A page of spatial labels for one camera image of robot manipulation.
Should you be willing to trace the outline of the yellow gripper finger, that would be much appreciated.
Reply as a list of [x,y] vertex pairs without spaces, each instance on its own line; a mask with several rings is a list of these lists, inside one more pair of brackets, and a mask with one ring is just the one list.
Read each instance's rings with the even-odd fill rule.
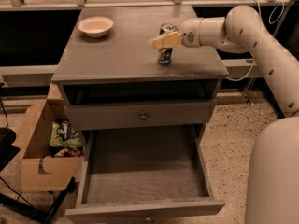
[[166,32],[149,41],[151,49],[169,49],[179,46],[182,42],[182,35],[175,32]]

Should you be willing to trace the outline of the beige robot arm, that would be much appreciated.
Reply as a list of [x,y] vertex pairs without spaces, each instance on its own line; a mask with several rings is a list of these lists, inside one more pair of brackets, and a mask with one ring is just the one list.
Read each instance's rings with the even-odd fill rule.
[[257,137],[249,163],[245,224],[299,224],[299,61],[265,28],[259,13],[237,6],[225,17],[173,23],[152,49],[210,46],[249,52],[285,115]]

